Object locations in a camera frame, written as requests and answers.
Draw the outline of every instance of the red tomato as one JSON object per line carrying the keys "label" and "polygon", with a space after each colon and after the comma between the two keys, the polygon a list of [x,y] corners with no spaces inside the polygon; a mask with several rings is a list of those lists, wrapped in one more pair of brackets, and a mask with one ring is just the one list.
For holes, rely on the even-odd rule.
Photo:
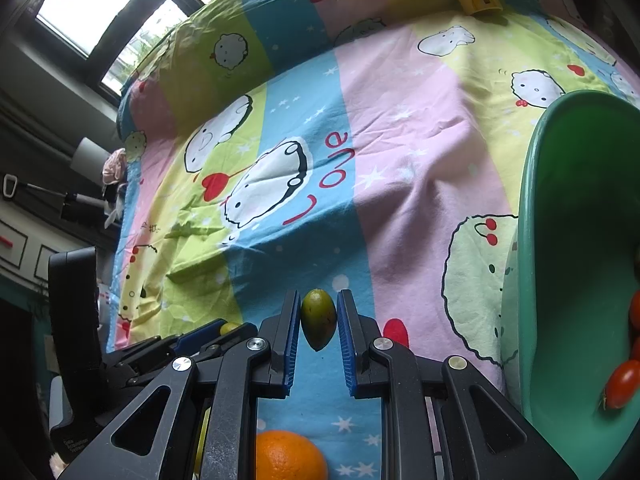
{"label": "red tomato", "polygon": [[636,337],[636,341],[634,342],[634,345],[631,347],[630,359],[635,359],[636,361],[640,361],[640,337]]}
{"label": "red tomato", "polygon": [[636,290],[629,306],[629,319],[636,330],[640,330],[640,290]]}
{"label": "red tomato", "polygon": [[613,370],[611,377],[604,387],[604,407],[619,409],[631,400],[640,386],[640,361],[629,360],[623,362]]}

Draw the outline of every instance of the star print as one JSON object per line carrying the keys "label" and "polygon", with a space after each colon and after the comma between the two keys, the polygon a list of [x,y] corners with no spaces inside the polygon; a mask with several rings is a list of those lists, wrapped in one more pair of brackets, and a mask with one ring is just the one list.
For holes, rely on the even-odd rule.
{"label": "star print", "polygon": [[364,465],[362,462],[358,462],[358,467],[354,467],[356,471],[359,471],[358,478],[363,477],[364,475],[373,476],[373,473],[377,473],[377,469],[373,469],[373,462],[368,465]]}
{"label": "star print", "polygon": [[393,120],[399,121],[400,119],[406,119],[408,117],[411,117],[411,112],[408,110],[405,110],[404,112],[400,112],[394,115]]}
{"label": "star print", "polygon": [[412,168],[398,168],[400,180],[411,182],[414,178],[414,170]]}
{"label": "star print", "polygon": [[385,170],[378,171],[378,167],[374,166],[373,171],[371,173],[369,173],[368,175],[359,175],[358,176],[362,180],[359,183],[357,183],[356,186],[359,186],[360,184],[364,184],[364,189],[369,189],[371,184],[373,184],[375,181],[384,180],[385,179],[385,177],[382,176],[382,173],[384,171]]}
{"label": "star print", "polygon": [[355,424],[353,424],[351,421],[351,417],[349,417],[347,420],[344,420],[341,416],[338,416],[338,422],[332,422],[331,425],[339,427],[338,433],[342,433],[342,430],[346,430],[351,433],[351,427],[355,426]]}
{"label": "star print", "polygon": [[380,436],[379,435],[373,436],[372,434],[369,434],[369,436],[363,440],[370,446],[377,447],[378,443],[380,442]]}
{"label": "star print", "polygon": [[340,464],[340,469],[336,469],[336,471],[340,476],[351,476],[351,473],[353,473],[353,469],[350,465],[345,466],[342,464]]}

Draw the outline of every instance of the bed sheet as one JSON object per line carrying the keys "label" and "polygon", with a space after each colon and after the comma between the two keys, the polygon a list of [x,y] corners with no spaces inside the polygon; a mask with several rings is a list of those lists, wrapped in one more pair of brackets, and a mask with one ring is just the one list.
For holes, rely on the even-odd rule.
{"label": "bed sheet", "polygon": [[[177,27],[119,110],[110,348],[259,324],[288,288],[350,288],[385,335],[504,389],[501,287],[535,124],[577,89],[638,105],[566,1],[477,18],[455,0],[215,0]],[[319,354],[301,338],[291,396],[258,418],[311,438],[332,478],[380,477],[380,406],[348,397],[337,337]]]}

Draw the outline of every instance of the orange fruit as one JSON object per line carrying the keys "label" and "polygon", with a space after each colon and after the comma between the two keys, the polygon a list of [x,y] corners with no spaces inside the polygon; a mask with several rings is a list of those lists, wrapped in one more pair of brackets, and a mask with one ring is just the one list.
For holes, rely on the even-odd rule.
{"label": "orange fruit", "polygon": [[255,437],[255,480],[327,480],[320,450],[291,431],[270,430]]}

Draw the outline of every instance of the green plastic basin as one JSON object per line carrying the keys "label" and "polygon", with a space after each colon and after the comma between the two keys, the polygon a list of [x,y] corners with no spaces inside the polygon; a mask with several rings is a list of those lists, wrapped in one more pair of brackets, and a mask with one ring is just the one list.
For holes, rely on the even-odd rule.
{"label": "green plastic basin", "polygon": [[580,480],[612,478],[640,417],[640,394],[622,410],[599,406],[628,359],[639,288],[640,110],[596,91],[546,110],[527,153],[514,242],[502,300],[508,394]]}

